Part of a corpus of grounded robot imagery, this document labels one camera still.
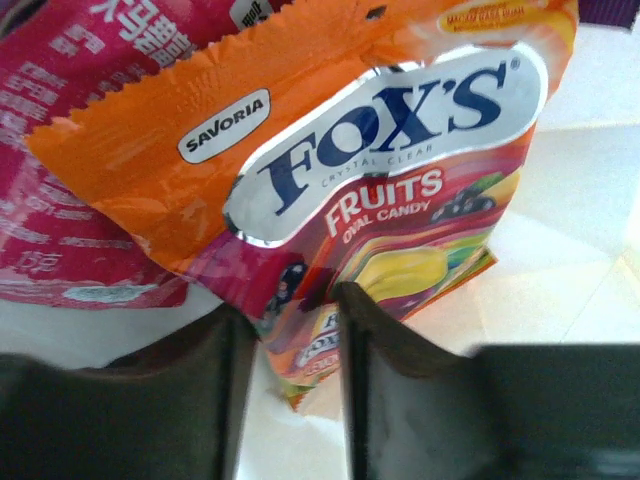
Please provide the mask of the blue checkered paper bag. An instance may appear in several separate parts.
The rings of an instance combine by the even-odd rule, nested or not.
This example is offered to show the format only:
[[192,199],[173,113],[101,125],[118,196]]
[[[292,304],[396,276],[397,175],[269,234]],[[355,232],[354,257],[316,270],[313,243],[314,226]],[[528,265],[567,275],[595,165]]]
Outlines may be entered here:
[[[486,343],[639,343],[639,13],[581,25],[540,116],[519,188],[490,238],[498,263],[409,318],[456,353]],[[1,354],[102,367],[221,301],[101,311],[1,300]],[[348,479],[340,379],[294,413],[259,349],[236,479]]]

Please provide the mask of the orange Fox's fruits candy bag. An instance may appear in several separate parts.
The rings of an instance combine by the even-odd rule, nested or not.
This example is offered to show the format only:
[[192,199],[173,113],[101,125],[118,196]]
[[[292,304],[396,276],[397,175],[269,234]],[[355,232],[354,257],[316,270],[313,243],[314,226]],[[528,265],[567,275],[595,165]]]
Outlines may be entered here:
[[339,366],[340,283],[403,320],[492,265],[578,23],[574,1],[298,1],[27,144],[244,313],[297,406]]

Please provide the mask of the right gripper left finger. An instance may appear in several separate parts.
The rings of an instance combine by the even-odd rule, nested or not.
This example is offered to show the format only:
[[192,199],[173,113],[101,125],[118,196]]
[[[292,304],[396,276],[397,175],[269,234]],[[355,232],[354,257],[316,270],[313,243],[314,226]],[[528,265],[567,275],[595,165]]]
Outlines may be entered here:
[[103,368],[1,357],[5,479],[231,479],[256,337],[221,305]]

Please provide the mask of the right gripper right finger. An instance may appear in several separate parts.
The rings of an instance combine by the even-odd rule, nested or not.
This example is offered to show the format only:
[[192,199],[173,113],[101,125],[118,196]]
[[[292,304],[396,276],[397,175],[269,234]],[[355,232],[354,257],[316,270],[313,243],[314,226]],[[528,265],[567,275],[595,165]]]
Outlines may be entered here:
[[453,354],[357,284],[339,306],[354,479],[635,479],[635,344],[485,345]]

